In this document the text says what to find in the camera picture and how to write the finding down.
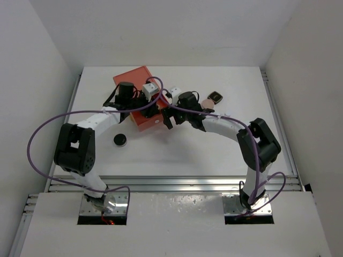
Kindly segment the orange drawer box shell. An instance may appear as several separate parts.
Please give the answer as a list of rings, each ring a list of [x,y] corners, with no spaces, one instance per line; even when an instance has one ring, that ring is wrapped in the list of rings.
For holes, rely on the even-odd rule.
[[[155,83],[159,87],[159,92],[153,96],[150,102],[154,101],[160,93],[160,86],[158,85],[157,81],[152,77],[151,72],[146,66],[141,66],[133,70],[124,72],[122,74],[116,75],[113,77],[113,81],[116,86],[120,82],[131,82],[135,85],[135,87],[138,90],[141,91],[144,84],[147,84],[149,82]]]

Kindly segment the black square compact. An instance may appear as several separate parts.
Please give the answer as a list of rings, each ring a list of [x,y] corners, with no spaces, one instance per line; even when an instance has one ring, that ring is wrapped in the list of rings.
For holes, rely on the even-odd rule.
[[[222,101],[223,96],[217,91],[213,91],[212,93],[208,95],[207,98],[211,100],[215,105],[217,105],[218,103]]]

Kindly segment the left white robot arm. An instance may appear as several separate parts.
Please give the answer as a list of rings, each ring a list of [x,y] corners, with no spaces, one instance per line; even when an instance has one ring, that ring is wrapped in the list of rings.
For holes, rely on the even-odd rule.
[[[131,82],[120,82],[99,113],[76,124],[62,125],[54,162],[83,187],[86,200],[94,208],[104,211],[108,205],[105,192],[108,186],[93,169],[96,138],[123,122],[132,110],[142,111],[149,117],[158,114],[156,97],[159,94],[160,88],[150,81],[145,82],[141,90]]]

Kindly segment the pink round powder puff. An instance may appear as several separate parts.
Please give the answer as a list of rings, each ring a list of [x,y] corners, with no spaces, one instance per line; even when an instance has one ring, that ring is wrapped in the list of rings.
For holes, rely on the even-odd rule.
[[[203,109],[214,109],[214,102],[210,99],[204,99],[200,105]]]

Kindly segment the black round compact jar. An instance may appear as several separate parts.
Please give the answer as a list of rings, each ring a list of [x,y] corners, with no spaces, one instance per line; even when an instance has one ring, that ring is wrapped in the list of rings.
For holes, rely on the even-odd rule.
[[[127,144],[127,138],[124,134],[119,133],[114,136],[113,143],[117,147],[124,147]]]

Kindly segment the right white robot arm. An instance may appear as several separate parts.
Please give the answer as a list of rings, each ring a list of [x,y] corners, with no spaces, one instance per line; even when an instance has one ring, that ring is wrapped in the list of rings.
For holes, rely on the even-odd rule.
[[[281,146],[266,121],[256,118],[249,125],[227,116],[220,116],[213,109],[203,109],[193,92],[179,95],[166,91],[174,104],[161,110],[163,123],[172,129],[171,118],[180,125],[188,122],[195,129],[211,132],[238,143],[248,170],[243,188],[239,190],[243,208],[251,210],[265,193],[269,169],[281,152]]]

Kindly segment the orange drawer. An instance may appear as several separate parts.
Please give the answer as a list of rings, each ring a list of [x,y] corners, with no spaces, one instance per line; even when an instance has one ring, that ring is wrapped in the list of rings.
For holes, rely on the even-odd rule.
[[[156,104],[159,107],[160,113],[158,115],[153,116],[152,118],[146,118],[146,109],[142,111],[136,111],[130,114],[130,118],[136,125],[139,132],[143,132],[149,128],[152,128],[163,121],[161,109],[166,107],[166,105],[162,103],[161,100],[157,100]]]

